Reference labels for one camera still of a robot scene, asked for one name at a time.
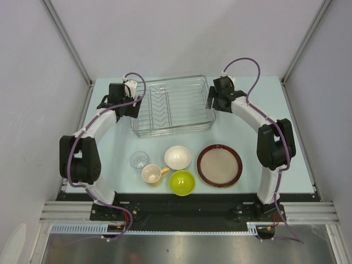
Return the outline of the metal wire dish rack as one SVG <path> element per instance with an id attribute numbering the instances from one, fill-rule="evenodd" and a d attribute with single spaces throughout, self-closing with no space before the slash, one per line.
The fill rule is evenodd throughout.
<path id="1" fill-rule="evenodd" d="M 138 137 L 210 129 L 215 111 L 206 108 L 208 82 L 204 75 L 148 80 L 146 94 L 131 129 Z"/>

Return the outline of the white ceramic bowl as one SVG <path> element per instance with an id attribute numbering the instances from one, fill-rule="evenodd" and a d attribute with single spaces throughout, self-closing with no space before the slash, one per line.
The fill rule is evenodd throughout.
<path id="1" fill-rule="evenodd" d="M 166 165 L 176 171 L 185 169 L 191 160 L 191 152 L 184 146 L 172 146 L 164 155 Z"/>

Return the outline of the red rimmed round plate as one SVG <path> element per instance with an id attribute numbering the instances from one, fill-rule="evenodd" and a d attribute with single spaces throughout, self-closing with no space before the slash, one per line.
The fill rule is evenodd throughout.
<path id="1" fill-rule="evenodd" d="M 215 188 L 235 185 L 243 172 L 243 162 L 239 154 L 222 144 L 204 148 L 198 155 L 196 166 L 200 179 Z"/>

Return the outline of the lime green bowl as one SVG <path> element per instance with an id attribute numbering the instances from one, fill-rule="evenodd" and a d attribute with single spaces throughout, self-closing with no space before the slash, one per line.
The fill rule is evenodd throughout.
<path id="1" fill-rule="evenodd" d="M 195 189 L 195 177 L 187 170 L 174 172 L 169 180 L 171 191 L 177 196 L 188 196 Z"/>

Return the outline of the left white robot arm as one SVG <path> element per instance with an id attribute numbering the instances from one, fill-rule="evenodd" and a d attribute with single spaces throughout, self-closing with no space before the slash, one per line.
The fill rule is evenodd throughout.
<path id="1" fill-rule="evenodd" d="M 84 189 L 94 202 L 103 205 L 102 213 L 111 220 L 121 215 L 122 207 L 113 201 L 115 192 L 100 177 L 97 145 L 121 117 L 138 117 L 143 95 L 136 94 L 137 86 L 137 81 L 128 79 L 109 84 L 108 94 L 97 106 L 93 119 L 75 134 L 64 135 L 59 141 L 60 175 L 71 187 Z"/>

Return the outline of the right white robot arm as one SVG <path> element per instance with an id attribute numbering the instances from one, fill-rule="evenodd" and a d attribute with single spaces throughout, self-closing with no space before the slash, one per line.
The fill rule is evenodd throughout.
<path id="1" fill-rule="evenodd" d="M 296 155 L 293 128 L 290 120 L 273 119 L 249 101 L 248 94 L 235 89 L 235 78 L 222 76 L 210 87 L 207 108 L 233 113 L 257 133 L 256 154 L 262 165 L 262 176 L 254 206 L 254 215 L 261 221 L 273 215 L 271 204 L 279 199 L 279 188 L 284 171 L 290 168 Z"/>

